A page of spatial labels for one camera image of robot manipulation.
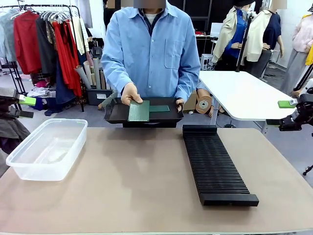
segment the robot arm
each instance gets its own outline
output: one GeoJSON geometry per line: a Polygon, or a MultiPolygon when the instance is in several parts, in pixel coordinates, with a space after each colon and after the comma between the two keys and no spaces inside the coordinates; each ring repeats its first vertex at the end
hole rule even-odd
{"type": "Polygon", "coordinates": [[[12,104],[35,105],[36,99],[18,94],[14,89],[0,87],[0,119],[15,120],[19,117],[33,118],[33,112],[20,111],[13,108],[12,104]]]}
{"type": "Polygon", "coordinates": [[[302,125],[313,126],[313,79],[302,90],[298,99],[290,101],[297,110],[290,116],[280,120],[280,131],[301,131],[302,125]]]}

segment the table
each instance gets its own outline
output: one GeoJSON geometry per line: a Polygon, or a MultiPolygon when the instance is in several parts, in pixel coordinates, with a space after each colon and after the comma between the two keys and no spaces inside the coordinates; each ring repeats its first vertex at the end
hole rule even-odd
{"type": "Polygon", "coordinates": [[[88,128],[60,182],[0,179],[0,232],[265,234],[313,229],[313,189],[255,129],[219,129],[256,208],[200,204],[181,129],[88,128]]]}
{"type": "Polygon", "coordinates": [[[267,119],[282,119],[291,115],[294,109],[280,109],[278,102],[291,97],[241,71],[200,71],[200,80],[215,97],[211,124],[216,124],[219,104],[236,120],[263,121],[256,123],[266,134],[267,119]]]}

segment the shirt pocket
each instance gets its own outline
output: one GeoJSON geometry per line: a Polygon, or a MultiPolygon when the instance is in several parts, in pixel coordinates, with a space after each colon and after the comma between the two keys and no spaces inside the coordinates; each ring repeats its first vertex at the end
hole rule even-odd
{"type": "Polygon", "coordinates": [[[184,42],[166,39],[164,66],[168,69],[179,69],[180,57],[184,42]]]}

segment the green rubber mat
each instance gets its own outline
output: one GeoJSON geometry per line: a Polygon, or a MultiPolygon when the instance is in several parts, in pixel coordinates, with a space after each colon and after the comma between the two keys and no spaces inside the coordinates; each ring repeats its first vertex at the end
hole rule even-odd
{"type": "Polygon", "coordinates": [[[279,101],[278,106],[281,109],[294,109],[296,107],[296,104],[290,105],[289,101],[279,101]]]}
{"type": "Polygon", "coordinates": [[[150,106],[149,111],[150,113],[169,112],[170,108],[168,107],[168,105],[156,105],[150,106]]]}
{"type": "Polygon", "coordinates": [[[128,121],[149,121],[150,101],[146,100],[142,104],[131,101],[128,121]]]}
{"type": "Polygon", "coordinates": [[[20,101],[20,104],[26,104],[30,106],[35,106],[36,105],[36,98],[32,97],[25,97],[24,101],[20,101]]]}

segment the cardboard tube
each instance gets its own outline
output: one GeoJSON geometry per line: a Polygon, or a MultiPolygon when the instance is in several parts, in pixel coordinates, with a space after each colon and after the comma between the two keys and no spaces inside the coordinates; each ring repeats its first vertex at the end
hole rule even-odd
{"type": "Polygon", "coordinates": [[[89,81],[90,85],[93,85],[92,79],[91,79],[90,66],[89,66],[89,62],[88,62],[88,61],[85,61],[85,62],[84,62],[84,67],[85,67],[86,76],[87,76],[87,78],[88,78],[88,81],[89,81]]]}
{"type": "Polygon", "coordinates": [[[96,75],[94,73],[91,74],[92,83],[96,84],[96,75]]]}
{"type": "Polygon", "coordinates": [[[91,85],[90,85],[90,82],[84,72],[84,69],[82,66],[78,65],[76,67],[76,72],[79,74],[80,78],[83,80],[83,83],[85,84],[85,86],[87,87],[87,89],[91,89],[91,85]]]}
{"type": "Polygon", "coordinates": [[[101,79],[101,89],[105,90],[107,86],[103,71],[100,71],[100,79],[101,79]]]}
{"type": "Polygon", "coordinates": [[[101,89],[101,82],[100,82],[100,71],[99,71],[99,59],[95,58],[93,59],[93,66],[94,66],[94,73],[96,75],[96,86],[97,89],[101,89]]]}

